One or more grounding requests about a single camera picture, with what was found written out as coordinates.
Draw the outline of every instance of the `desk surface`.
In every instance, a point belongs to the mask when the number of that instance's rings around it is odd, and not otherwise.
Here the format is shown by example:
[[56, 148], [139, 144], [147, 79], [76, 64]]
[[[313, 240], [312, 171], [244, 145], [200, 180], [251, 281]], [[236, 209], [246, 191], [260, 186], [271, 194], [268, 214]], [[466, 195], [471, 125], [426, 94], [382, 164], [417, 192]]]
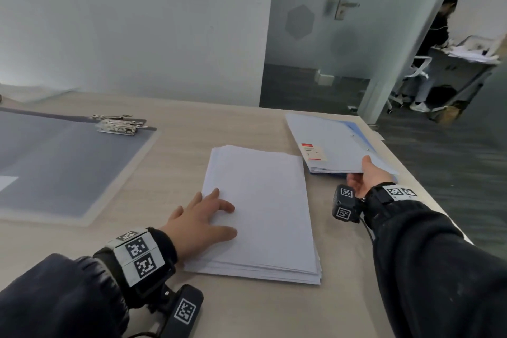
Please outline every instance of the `desk surface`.
[[[162, 132], [120, 193], [91, 226], [70, 227], [0, 221], [9, 248], [0, 254], [0, 288], [47, 255], [90, 255], [134, 226], [160, 226], [186, 205], [204, 181], [213, 147], [226, 144], [294, 155], [300, 152], [284, 119], [286, 111], [151, 98], [69, 93], [38, 104], [5, 101], [11, 108], [67, 115], [133, 114]], [[400, 172], [433, 210], [443, 212], [415, 178], [357, 116], [315, 114], [358, 123], [377, 152]], [[331, 216], [341, 179], [310, 175], [308, 202], [323, 270], [320, 286], [179, 272], [169, 285], [190, 283], [204, 293], [194, 338], [392, 337], [377, 288], [372, 247], [362, 225]], [[129, 333], [152, 323], [146, 311], [131, 313]]]

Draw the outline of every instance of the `office chair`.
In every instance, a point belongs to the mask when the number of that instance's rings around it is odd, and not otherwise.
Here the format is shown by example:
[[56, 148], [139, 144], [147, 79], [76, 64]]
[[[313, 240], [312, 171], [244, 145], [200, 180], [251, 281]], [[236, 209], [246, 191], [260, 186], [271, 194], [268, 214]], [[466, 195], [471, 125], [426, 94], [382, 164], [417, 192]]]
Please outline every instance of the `office chair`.
[[[402, 89], [403, 83], [409, 78], [415, 78], [417, 76], [422, 76], [426, 79], [429, 79], [429, 75], [426, 72], [424, 72], [424, 70], [426, 68], [428, 68], [428, 66], [431, 63], [431, 61], [433, 60], [433, 58], [432, 57], [414, 57], [414, 60], [415, 59], [424, 59], [424, 61], [422, 62], [422, 64], [419, 67], [410, 66], [410, 71], [412, 71], [412, 73], [409, 75], [405, 75], [405, 77], [395, 85], [395, 87], [393, 88], [393, 91], [392, 91], [395, 94], [398, 93]], [[392, 113], [391, 101], [395, 101], [396, 103], [400, 104], [400, 106], [403, 106], [403, 102], [396, 100], [395, 96], [390, 95], [389, 98], [387, 98], [387, 102], [386, 102], [388, 114]]]

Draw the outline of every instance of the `floor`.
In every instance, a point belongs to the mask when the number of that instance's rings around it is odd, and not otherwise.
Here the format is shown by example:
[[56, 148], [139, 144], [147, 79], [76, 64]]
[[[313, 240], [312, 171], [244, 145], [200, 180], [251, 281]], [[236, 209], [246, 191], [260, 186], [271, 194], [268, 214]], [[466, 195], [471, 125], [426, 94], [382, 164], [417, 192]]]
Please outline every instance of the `floor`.
[[[314, 70], [266, 65], [261, 107], [350, 114], [368, 80], [318, 86]], [[386, 145], [479, 247], [507, 259], [507, 154], [459, 120], [437, 124], [398, 109], [377, 124]]]

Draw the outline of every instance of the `person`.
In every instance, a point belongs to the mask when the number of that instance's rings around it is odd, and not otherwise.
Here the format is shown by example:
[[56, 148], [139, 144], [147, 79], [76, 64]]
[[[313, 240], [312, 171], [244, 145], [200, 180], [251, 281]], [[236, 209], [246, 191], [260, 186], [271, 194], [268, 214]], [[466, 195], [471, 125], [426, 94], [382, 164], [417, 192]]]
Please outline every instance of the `person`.
[[[385, 194], [383, 187], [393, 185], [393, 177], [368, 156], [363, 171], [349, 174], [347, 184], [364, 198], [364, 219], [375, 235], [377, 282], [395, 336], [504, 337], [506, 262], [465, 241], [446, 215], [420, 201], [380, 201], [376, 193]], [[149, 228], [166, 262], [183, 261], [233, 239], [237, 230], [209, 224], [219, 209], [234, 211], [219, 199], [218, 189], [206, 198], [198, 193], [166, 225]], [[104, 249], [76, 260], [50, 255], [0, 292], [0, 335], [120, 337], [128, 309], [146, 300], [131, 291], [115, 264], [114, 255]]]
[[[429, 54], [429, 49], [434, 46], [443, 46], [449, 40], [449, 32], [448, 32], [448, 23], [447, 20], [449, 16], [454, 13], [456, 10], [456, 6], [458, 4], [458, 0], [444, 0], [442, 6], [439, 9], [439, 12], [436, 14], [433, 23], [429, 28], [428, 33], [424, 37], [421, 46], [419, 47], [416, 56], [425, 56], [427, 57]], [[413, 62], [413, 66], [415, 68], [419, 68], [423, 59], [415, 59]], [[426, 68], [426, 73], [430, 73], [430, 66]], [[417, 93], [415, 94], [414, 102], [410, 105], [410, 109], [418, 112], [429, 112], [430, 109], [426, 105], [426, 98], [431, 91], [435, 83], [435, 79], [433, 79], [430, 75], [430, 78], [425, 79], [418, 88]], [[404, 104], [408, 103], [412, 100], [408, 94], [402, 93], [398, 94], [393, 98], [394, 101]]]

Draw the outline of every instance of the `hexagonal sign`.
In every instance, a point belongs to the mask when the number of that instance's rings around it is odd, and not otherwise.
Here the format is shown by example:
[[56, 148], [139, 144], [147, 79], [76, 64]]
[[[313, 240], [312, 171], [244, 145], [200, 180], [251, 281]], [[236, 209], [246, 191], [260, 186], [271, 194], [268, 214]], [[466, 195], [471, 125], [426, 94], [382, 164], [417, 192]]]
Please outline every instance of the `hexagonal sign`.
[[313, 30], [315, 14], [304, 4], [293, 8], [287, 13], [285, 30], [294, 38], [301, 39]]

